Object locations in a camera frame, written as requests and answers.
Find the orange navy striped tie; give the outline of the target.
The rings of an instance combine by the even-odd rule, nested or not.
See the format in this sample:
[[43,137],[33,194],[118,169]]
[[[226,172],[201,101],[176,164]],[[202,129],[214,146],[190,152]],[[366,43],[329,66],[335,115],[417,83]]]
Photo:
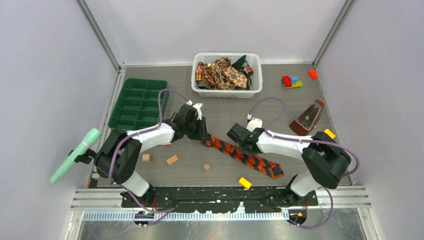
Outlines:
[[225,142],[219,138],[210,136],[209,139],[201,140],[200,142],[204,146],[214,148],[221,153],[224,153],[225,155],[235,159],[236,161],[246,165],[247,167],[254,169],[272,179],[278,179],[285,176],[281,165],[259,156],[243,154],[237,146]]

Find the white plastic basket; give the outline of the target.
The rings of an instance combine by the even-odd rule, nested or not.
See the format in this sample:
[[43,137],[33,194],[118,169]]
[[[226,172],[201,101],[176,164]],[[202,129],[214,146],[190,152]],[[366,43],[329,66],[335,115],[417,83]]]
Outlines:
[[191,87],[204,98],[252,98],[263,89],[260,58],[255,53],[198,53]]

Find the brown wooden metronome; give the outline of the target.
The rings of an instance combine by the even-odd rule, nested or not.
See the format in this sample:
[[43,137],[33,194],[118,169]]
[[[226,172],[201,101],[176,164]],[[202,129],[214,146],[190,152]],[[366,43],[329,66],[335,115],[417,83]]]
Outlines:
[[307,136],[316,128],[324,106],[322,99],[316,99],[290,123],[289,128],[298,136]]

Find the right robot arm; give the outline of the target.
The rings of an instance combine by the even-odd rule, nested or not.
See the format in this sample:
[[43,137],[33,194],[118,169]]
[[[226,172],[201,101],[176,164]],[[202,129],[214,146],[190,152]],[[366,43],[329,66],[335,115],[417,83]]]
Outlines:
[[302,160],[307,171],[295,175],[282,192],[281,200],[299,205],[310,192],[321,187],[336,189],[352,159],[327,133],[293,136],[266,131],[249,130],[236,123],[227,136],[238,144],[243,154],[279,154]]

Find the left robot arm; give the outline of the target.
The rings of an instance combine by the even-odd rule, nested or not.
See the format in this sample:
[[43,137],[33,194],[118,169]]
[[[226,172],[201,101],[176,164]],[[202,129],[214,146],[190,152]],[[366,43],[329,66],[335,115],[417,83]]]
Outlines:
[[184,104],[171,119],[139,131],[114,129],[94,157],[98,174],[124,186],[141,207],[153,202],[153,187],[135,170],[139,155],[159,145],[173,143],[184,137],[210,140],[202,103]]

